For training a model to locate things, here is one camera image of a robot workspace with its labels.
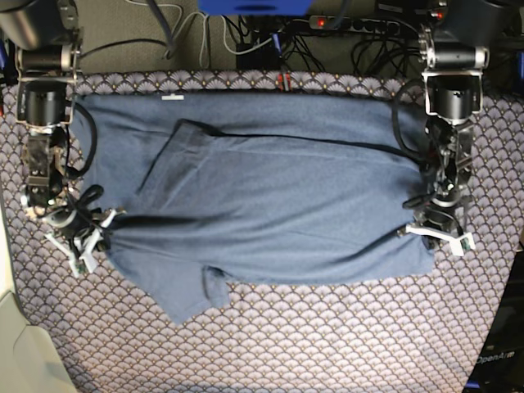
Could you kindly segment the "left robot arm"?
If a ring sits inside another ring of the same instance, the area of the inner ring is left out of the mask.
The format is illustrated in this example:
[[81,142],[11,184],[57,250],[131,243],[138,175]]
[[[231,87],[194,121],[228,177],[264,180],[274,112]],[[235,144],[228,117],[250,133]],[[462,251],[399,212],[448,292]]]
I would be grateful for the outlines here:
[[[483,105],[482,78],[490,63],[490,45],[522,5],[521,1],[443,1],[434,20],[420,29],[421,78],[400,89],[391,114],[400,150],[418,164],[428,181],[423,194],[403,204],[413,212],[413,222],[403,233],[425,237],[430,243],[465,239],[465,225],[456,212],[468,207],[470,119]],[[420,151],[408,147],[400,131],[400,99],[414,86],[423,89],[427,115],[429,145]]]

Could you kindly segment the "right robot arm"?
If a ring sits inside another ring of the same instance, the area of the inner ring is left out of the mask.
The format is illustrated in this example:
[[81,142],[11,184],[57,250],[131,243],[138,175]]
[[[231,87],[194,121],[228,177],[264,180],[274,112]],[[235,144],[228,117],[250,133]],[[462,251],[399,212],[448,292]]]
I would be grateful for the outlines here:
[[[79,198],[69,189],[70,182],[87,173],[97,149],[94,119],[67,95],[78,81],[83,42],[77,6],[72,1],[3,1],[1,30],[15,47],[16,120],[30,133],[21,204],[27,215],[41,219],[65,238],[74,258],[105,251],[110,246],[106,240],[109,216],[90,208],[102,195],[102,187],[91,186]],[[76,114],[87,121],[91,137],[82,169],[69,164],[69,127]]]

